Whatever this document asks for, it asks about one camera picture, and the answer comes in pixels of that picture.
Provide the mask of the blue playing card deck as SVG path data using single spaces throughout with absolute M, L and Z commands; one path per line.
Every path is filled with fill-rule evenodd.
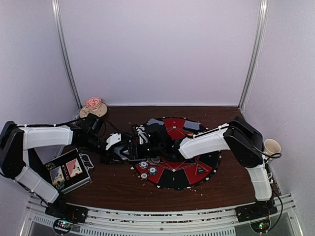
M 125 150 L 123 146 L 115 147 L 114 152 L 122 159 L 128 160 L 128 150 Z

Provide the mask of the clear acrylic dealer button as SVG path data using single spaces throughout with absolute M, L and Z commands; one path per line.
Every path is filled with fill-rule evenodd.
M 159 158 L 151 158 L 150 161 L 154 164 L 158 164 L 160 162 Z

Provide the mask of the green fifty chips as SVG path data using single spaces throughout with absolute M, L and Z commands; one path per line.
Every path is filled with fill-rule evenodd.
M 151 166 L 149 169 L 148 169 L 148 173 L 149 175 L 156 175 L 158 172 L 158 169 L 155 167 L 155 166 Z

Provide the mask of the dealt card sector five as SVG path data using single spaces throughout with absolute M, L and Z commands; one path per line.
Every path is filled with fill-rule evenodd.
M 151 125 L 151 124 L 164 125 L 164 122 L 162 120 L 151 118 L 146 124 L 147 125 Z

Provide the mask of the brown hundred chip sector two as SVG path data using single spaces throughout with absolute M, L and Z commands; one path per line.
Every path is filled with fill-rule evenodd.
M 142 180 L 147 180 L 147 179 L 148 179 L 147 173 L 142 173 L 142 174 L 140 175 L 140 178 L 141 178 Z

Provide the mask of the dealt card sector seven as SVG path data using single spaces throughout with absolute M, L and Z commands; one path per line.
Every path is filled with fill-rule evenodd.
M 185 129 L 199 130 L 200 123 L 199 122 L 195 122 L 195 121 L 186 120 L 185 123 L 184 123 L 184 128 Z

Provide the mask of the black triangle all-in marker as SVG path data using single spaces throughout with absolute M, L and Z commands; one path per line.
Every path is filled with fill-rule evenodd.
M 196 170 L 195 170 L 195 175 L 199 175 L 199 174 L 203 174 L 203 173 L 207 173 L 208 170 L 206 168 L 203 168 L 201 165 L 197 165 L 196 166 Z

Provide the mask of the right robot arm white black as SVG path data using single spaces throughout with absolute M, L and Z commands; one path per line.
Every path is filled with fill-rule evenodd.
M 262 134 L 241 117 L 208 129 L 179 117 L 153 118 L 132 127 L 118 154 L 132 162 L 141 179 L 156 187 L 182 190 L 206 182 L 219 168 L 222 155 L 230 153 L 249 174 L 255 202 L 236 209 L 240 221 L 276 213 L 270 159 Z

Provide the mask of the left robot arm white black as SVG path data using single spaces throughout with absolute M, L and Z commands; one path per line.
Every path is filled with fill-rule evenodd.
M 93 114 L 59 124 L 18 125 L 8 121 L 0 134 L 2 175 L 37 195 L 52 215 L 75 217 L 64 195 L 90 180 L 89 168 L 79 149 L 99 154 L 102 163 L 122 162 L 115 147 L 126 148 L 133 139 L 131 134 L 117 130 L 105 141 L 101 140 L 97 134 L 108 123 Z M 38 150 L 52 146 L 75 148 L 43 163 Z

